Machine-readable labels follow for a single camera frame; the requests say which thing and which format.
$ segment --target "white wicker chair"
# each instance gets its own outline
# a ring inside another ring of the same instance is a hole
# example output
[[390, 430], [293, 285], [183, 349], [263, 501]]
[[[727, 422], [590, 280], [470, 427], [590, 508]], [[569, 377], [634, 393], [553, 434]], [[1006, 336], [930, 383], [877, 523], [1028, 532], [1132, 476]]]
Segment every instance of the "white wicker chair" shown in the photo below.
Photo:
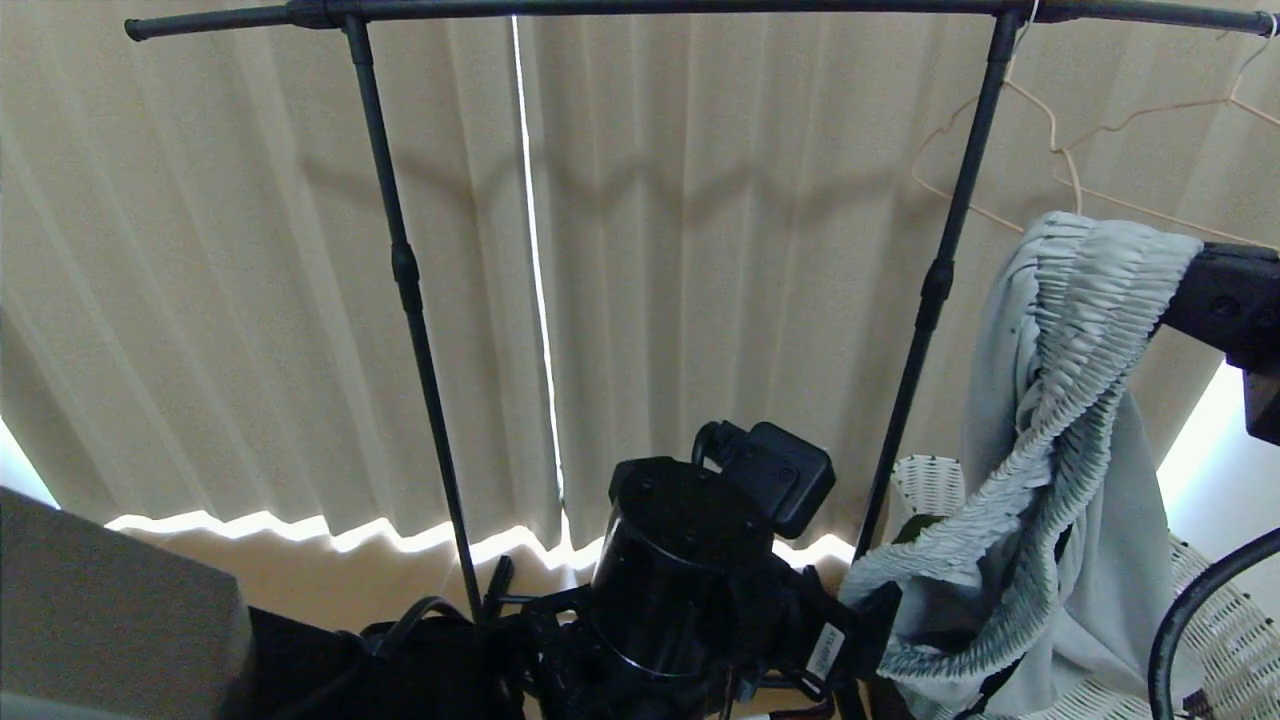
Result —
[[[892, 538], [913, 515], [947, 516], [965, 498], [960, 464], [950, 457], [911, 455], [893, 466], [888, 528]], [[1210, 562], [1170, 534], [1174, 585], [1181, 592]], [[1196, 717], [1212, 720], [1280, 720], [1280, 633], [1247, 593], [1220, 589], [1199, 609], [1183, 635], [1204, 664], [1203, 708]], [[987, 720], [998, 716], [979, 715]], [[1146, 698], [1111, 691], [1087, 680], [1033, 720], [1149, 720]]]

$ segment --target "clothes rack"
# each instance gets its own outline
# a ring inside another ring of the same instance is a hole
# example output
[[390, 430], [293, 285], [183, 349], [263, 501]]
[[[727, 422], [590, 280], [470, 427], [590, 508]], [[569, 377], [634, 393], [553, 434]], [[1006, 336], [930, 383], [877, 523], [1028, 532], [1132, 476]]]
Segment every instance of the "clothes rack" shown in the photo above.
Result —
[[[347, 35], [352, 63], [360, 83], [365, 120], [392, 238], [392, 265], [399, 286], [401, 301], [408, 319], [435, 441], [440, 478], [453, 524], [454, 542], [472, 618], [481, 619], [481, 597], [471, 561], [470, 544], [463, 524], [458, 479], [444, 424], [444, 413], [436, 387], [428, 328], [419, 288], [417, 261], [404, 232], [404, 218], [396, 187], [381, 104], [374, 73], [372, 47], [367, 23], [403, 19], [480, 18], [507, 15], [627, 15], [627, 14], [696, 14], [696, 13], [914, 13], [914, 14], [979, 14], [995, 18], [987, 67], [964, 159], [938, 250], [920, 288], [915, 331], [899, 383], [893, 410], [886, 428], [879, 461], [873, 477], [867, 514], [859, 532], [855, 559], [865, 553], [874, 539], [874, 530], [884, 503], [893, 461], [924, 369], [929, 342], [951, 290], [955, 254], [973, 199], [987, 140], [1004, 86], [1005, 70], [1012, 55], [1018, 29], [1033, 12], [1032, 0], [289, 0], [283, 5], [243, 8], [174, 15], [154, 19], [129, 19], [124, 29], [134, 41], [154, 37], [189, 35], [221, 29], [297, 26], [308, 29], [342, 29]], [[1240, 12], [1147, 0], [1041, 0], [1034, 22], [1059, 23], [1082, 18], [1196, 27], [1220, 32], [1242, 32], [1268, 37], [1276, 15], [1266, 12]]]

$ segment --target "curtain fold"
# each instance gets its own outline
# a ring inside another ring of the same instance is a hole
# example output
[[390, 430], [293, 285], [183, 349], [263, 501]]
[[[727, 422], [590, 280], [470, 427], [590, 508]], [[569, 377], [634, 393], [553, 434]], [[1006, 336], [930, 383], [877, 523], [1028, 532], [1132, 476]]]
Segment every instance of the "curtain fold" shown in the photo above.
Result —
[[[5, 379], [47, 386], [5, 419], [95, 520], [416, 534], [448, 518], [346, 38], [122, 29], [207, 9], [5, 4]], [[554, 544], [511, 23], [370, 32], [468, 529]]]
[[[991, 19], [520, 27], [572, 536], [603, 528], [618, 459], [685, 457], [701, 423], [728, 418], [768, 419], [828, 448], [838, 480], [809, 538], [852, 541], [946, 211], [909, 169], [927, 135], [977, 95]], [[1143, 106], [1225, 94], [1258, 42], [1126, 23], [1034, 27], [1015, 77], [1053, 106], [1061, 143]], [[1270, 55], [1242, 97], [1274, 111], [1280, 54]], [[954, 183], [972, 117], [960, 113], [924, 152], [931, 183]], [[1052, 179], [1048, 131], [1005, 94], [978, 204], [1023, 225], [1071, 208]], [[1204, 108], [1091, 141], [1078, 159], [1097, 190], [1265, 240], [1280, 219], [1271, 131]], [[1084, 211], [1162, 224], [1101, 201]], [[969, 217], [902, 454], [959, 452], [972, 338], [1016, 241]], [[1170, 332], [1152, 347], [1134, 386], [1157, 456], [1216, 361]]]

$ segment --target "garment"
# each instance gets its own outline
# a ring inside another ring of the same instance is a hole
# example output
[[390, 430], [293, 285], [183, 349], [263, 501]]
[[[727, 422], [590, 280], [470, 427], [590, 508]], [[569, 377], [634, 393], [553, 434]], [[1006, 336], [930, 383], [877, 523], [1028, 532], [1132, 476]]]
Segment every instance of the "garment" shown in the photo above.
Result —
[[[965, 505], [914, 542], [869, 552], [840, 592], [851, 605], [902, 585], [879, 673], [919, 717], [970, 707], [983, 679], [1019, 659], [986, 712], [1046, 708], [1089, 675], [1146, 696], [1172, 577], [1155, 464], [1125, 386], [1201, 247], [1051, 213], [1001, 273], [970, 378]], [[920, 642], [938, 630], [973, 637], [957, 652]], [[1176, 691], [1198, 679], [1187, 660], [1179, 653]]]

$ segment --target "wire hanger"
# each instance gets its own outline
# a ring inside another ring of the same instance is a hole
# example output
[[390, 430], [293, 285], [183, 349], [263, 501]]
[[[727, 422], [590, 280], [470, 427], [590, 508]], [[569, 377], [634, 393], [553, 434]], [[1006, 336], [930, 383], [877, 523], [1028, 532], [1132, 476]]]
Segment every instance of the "wire hanger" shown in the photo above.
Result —
[[[1025, 87], [1023, 87], [1023, 86], [1020, 86], [1020, 85], [1018, 85], [1016, 82], [1012, 81], [1014, 63], [1018, 59], [1018, 49], [1021, 47], [1023, 41], [1027, 40], [1027, 33], [1030, 32], [1032, 24], [1036, 22], [1036, 15], [1037, 15], [1037, 13], [1039, 13], [1039, 5], [1041, 5], [1041, 0], [1036, 0], [1032, 4], [1032, 14], [1030, 14], [1030, 17], [1027, 20], [1027, 27], [1023, 28], [1021, 35], [1019, 35], [1018, 40], [1014, 41], [1014, 51], [1012, 51], [1012, 55], [1009, 59], [1009, 68], [1005, 70], [1004, 86], [1007, 87], [1009, 90], [1012, 90], [1019, 96], [1021, 96], [1024, 100], [1027, 100], [1028, 102], [1030, 102], [1032, 105], [1034, 105], [1036, 109], [1038, 109], [1044, 115], [1044, 118], [1048, 120], [1048, 150], [1053, 155], [1057, 155], [1057, 156], [1062, 158], [1064, 160], [1066, 160], [1066, 169], [1068, 169], [1068, 173], [1070, 174], [1070, 178], [1071, 178], [1070, 182], [1066, 182], [1066, 181], [1059, 181], [1059, 182], [1064, 182], [1069, 187], [1073, 188], [1073, 191], [1075, 193], [1075, 214], [1076, 215], [1082, 215], [1084, 213], [1084, 195], [1085, 195], [1085, 191], [1080, 186], [1080, 174], [1079, 174], [1079, 172], [1075, 168], [1075, 159], [1071, 156], [1071, 149], [1070, 149], [1070, 146], [1068, 146], [1068, 147], [1060, 147], [1057, 145], [1057, 115], [1053, 114], [1053, 110], [1048, 106], [1048, 104], [1046, 104], [1043, 100], [1041, 100], [1039, 97], [1037, 97], [1036, 95], [1033, 95]], [[960, 115], [965, 110], [968, 110], [969, 108], [972, 108], [975, 102], [978, 102], [978, 96], [977, 95], [974, 95], [973, 97], [970, 97], [969, 100], [966, 100], [964, 104], [961, 104], [959, 108], [956, 108], [955, 111], [951, 113], [951, 118], [946, 122], [946, 124], [943, 124], [938, 129], [931, 132], [924, 138], [924, 141], [920, 143], [920, 147], [915, 151], [915, 155], [911, 158], [911, 179], [915, 181], [920, 187], [928, 190], [929, 192], [932, 192], [932, 193], [934, 193], [938, 197], [942, 197], [945, 200], [951, 200], [952, 196], [951, 196], [950, 192], [946, 192], [943, 190], [940, 190], [940, 188], [929, 184], [924, 178], [920, 177], [920, 174], [919, 174], [920, 158], [924, 156], [924, 150], [928, 149], [929, 143], [933, 142], [933, 140], [937, 138], [938, 136], [942, 136], [942, 135], [946, 135], [946, 133], [951, 132], [951, 128], [956, 124], [956, 120], [960, 118]], [[1009, 229], [1011, 229], [1011, 231], [1014, 231], [1014, 232], [1016, 232], [1019, 234], [1021, 234], [1021, 233], [1025, 232], [1016, 223], [1012, 223], [1012, 222], [1010, 222], [1010, 220], [1007, 220], [1005, 218], [1001, 218], [1000, 215], [992, 213], [991, 210], [987, 210], [986, 208], [980, 208], [978, 205], [969, 205], [969, 210], [973, 211], [973, 213], [977, 213], [977, 214], [979, 214], [979, 215], [982, 215], [984, 218], [987, 218], [988, 220], [992, 220], [993, 223], [1001, 224], [1001, 225], [1004, 225], [1004, 227], [1006, 227], [1006, 228], [1009, 228]]]
[[[1257, 118], [1257, 119], [1260, 119], [1260, 120], [1262, 120], [1265, 123], [1268, 123], [1268, 124], [1275, 126], [1275, 127], [1280, 127], [1280, 118], [1276, 118], [1275, 115], [1271, 115], [1271, 114], [1263, 111], [1261, 108], [1257, 108], [1254, 105], [1249, 105], [1248, 102], [1245, 102], [1245, 101], [1240, 100], [1239, 97], [1236, 97], [1236, 94], [1240, 90], [1240, 82], [1244, 79], [1244, 70], [1249, 67], [1249, 63], [1252, 63], [1253, 60], [1256, 60], [1258, 58], [1258, 55], [1262, 55], [1262, 53], [1265, 53], [1268, 47], [1271, 47], [1271, 41], [1275, 40], [1277, 32], [1280, 32], [1280, 17], [1277, 17], [1275, 13], [1262, 12], [1262, 14], [1265, 14], [1271, 20], [1271, 35], [1267, 36], [1266, 40], [1263, 40], [1263, 45], [1261, 47], [1258, 47], [1257, 51], [1254, 51], [1252, 55], [1249, 55], [1249, 58], [1247, 60], [1244, 60], [1244, 63], [1240, 64], [1240, 69], [1235, 73], [1235, 82], [1231, 83], [1231, 92], [1229, 92], [1225, 97], [1212, 97], [1212, 99], [1208, 99], [1208, 100], [1194, 100], [1194, 101], [1189, 101], [1189, 102], [1174, 102], [1171, 105], [1162, 105], [1160, 108], [1147, 108], [1147, 109], [1143, 109], [1143, 110], [1138, 110], [1135, 113], [1132, 113], [1129, 117], [1126, 117], [1124, 120], [1121, 120], [1120, 124], [1117, 124], [1117, 126], [1108, 126], [1108, 124], [1103, 123], [1103, 124], [1100, 124], [1096, 128], [1091, 129], [1089, 132], [1082, 135], [1080, 137], [1078, 137], [1076, 140], [1071, 141], [1066, 147], [1062, 149], [1062, 155], [1066, 156], [1068, 161], [1070, 163], [1070, 151], [1074, 147], [1079, 146], [1082, 142], [1088, 141], [1091, 137], [1093, 137], [1093, 136], [1096, 136], [1096, 135], [1098, 135], [1101, 132], [1116, 133], [1116, 132], [1123, 131], [1125, 128], [1125, 126], [1128, 126], [1130, 122], [1133, 122], [1137, 118], [1140, 118], [1143, 115], [1153, 115], [1153, 114], [1157, 114], [1157, 113], [1167, 113], [1167, 111], [1172, 111], [1172, 110], [1187, 110], [1189, 108], [1204, 108], [1204, 106], [1211, 106], [1211, 105], [1226, 105], [1229, 108], [1239, 108], [1240, 110], [1244, 110], [1245, 113], [1253, 115], [1254, 118]], [[1260, 241], [1256, 241], [1256, 240], [1251, 240], [1251, 238], [1247, 238], [1247, 237], [1240, 237], [1238, 234], [1233, 234], [1233, 233], [1229, 233], [1229, 232], [1222, 232], [1222, 231], [1219, 231], [1219, 229], [1215, 229], [1215, 228], [1210, 228], [1210, 227], [1206, 227], [1206, 225], [1201, 225], [1201, 224], [1197, 224], [1197, 223], [1192, 223], [1192, 222], [1188, 222], [1188, 220], [1183, 220], [1181, 218], [1175, 218], [1172, 215], [1166, 215], [1166, 214], [1160, 213], [1157, 210], [1152, 210], [1151, 208], [1143, 208], [1140, 205], [1135, 205], [1133, 202], [1128, 202], [1128, 201], [1121, 200], [1119, 197], [1114, 197], [1111, 195], [1106, 195], [1106, 193], [1098, 192], [1096, 190], [1089, 190], [1087, 187], [1082, 187], [1080, 186], [1080, 178], [1079, 178], [1079, 174], [1075, 170], [1074, 164], [1069, 164], [1068, 165], [1068, 170], [1070, 172], [1070, 181], [1059, 177], [1059, 174], [1057, 174], [1057, 163], [1055, 161], [1055, 164], [1053, 164], [1053, 179], [1057, 181], [1057, 182], [1060, 182], [1060, 183], [1062, 183], [1062, 184], [1065, 184], [1065, 186], [1068, 186], [1068, 187], [1071, 187], [1076, 193], [1083, 192], [1084, 195], [1088, 195], [1089, 197], [1097, 197], [1098, 200], [1106, 200], [1107, 202], [1112, 202], [1112, 204], [1119, 205], [1121, 208], [1126, 208], [1129, 210], [1143, 213], [1143, 214], [1149, 215], [1152, 218], [1158, 218], [1158, 219], [1165, 220], [1167, 223], [1174, 223], [1174, 224], [1178, 224], [1178, 225], [1181, 225], [1181, 227], [1185, 227], [1185, 228], [1190, 228], [1190, 229], [1194, 229], [1194, 231], [1198, 231], [1198, 232], [1202, 232], [1202, 233], [1206, 233], [1206, 234], [1212, 234], [1212, 236], [1222, 238], [1222, 240], [1229, 240], [1231, 242], [1242, 242], [1242, 243], [1245, 243], [1245, 245], [1260, 245], [1260, 246], [1263, 246], [1263, 247], [1272, 247], [1272, 249], [1275, 247], [1274, 245], [1268, 245], [1268, 243], [1260, 242]]]

